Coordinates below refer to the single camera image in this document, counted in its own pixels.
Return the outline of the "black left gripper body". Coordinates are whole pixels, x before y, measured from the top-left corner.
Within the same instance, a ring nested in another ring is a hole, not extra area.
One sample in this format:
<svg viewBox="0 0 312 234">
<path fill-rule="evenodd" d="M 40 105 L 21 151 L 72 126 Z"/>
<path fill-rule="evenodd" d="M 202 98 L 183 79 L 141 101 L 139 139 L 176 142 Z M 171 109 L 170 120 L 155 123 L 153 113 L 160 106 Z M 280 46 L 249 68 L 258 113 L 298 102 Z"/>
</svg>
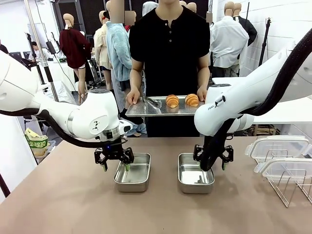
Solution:
<svg viewBox="0 0 312 234">
<path fill-rule="evenodd" d="M 103 147 L 103 155 L 108 160 L 120 160 L 123 157 L 123 154 L 124 151 L 121 138 L 117 138 L 114 141 L 108 141 Z"/>
</svg>

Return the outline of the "person's right hand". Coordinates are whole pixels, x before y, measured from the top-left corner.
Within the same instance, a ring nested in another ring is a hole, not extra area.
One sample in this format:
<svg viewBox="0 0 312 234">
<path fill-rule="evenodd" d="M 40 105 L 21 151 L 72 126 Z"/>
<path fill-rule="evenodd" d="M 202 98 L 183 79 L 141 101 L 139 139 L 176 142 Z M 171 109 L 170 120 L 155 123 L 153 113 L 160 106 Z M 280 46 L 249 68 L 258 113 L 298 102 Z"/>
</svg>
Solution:
<svg viewBox="0 0 312 234">
<path fill-rule="evenodd" d="M 136 104 L 140 98 L 140 91 L 138 89 L 131 89 L 126 96 L 126 101 L 129 105 Z"/>
</svg>

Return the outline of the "person's left hand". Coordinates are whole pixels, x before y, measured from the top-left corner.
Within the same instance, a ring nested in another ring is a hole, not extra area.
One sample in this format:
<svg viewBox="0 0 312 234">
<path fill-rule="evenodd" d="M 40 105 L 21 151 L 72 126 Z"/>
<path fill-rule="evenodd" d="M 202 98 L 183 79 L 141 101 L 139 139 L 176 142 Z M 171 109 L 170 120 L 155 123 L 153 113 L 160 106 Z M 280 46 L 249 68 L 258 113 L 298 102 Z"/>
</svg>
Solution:
<svg viewBox="0 0 312 234">
<path fill-rule="evenodd" d="M 200 86 L 197 91 L 197 96 L 200 102 L 204 102 L 207 95 L 207 87 L 206 86 Z"/>
</svg>

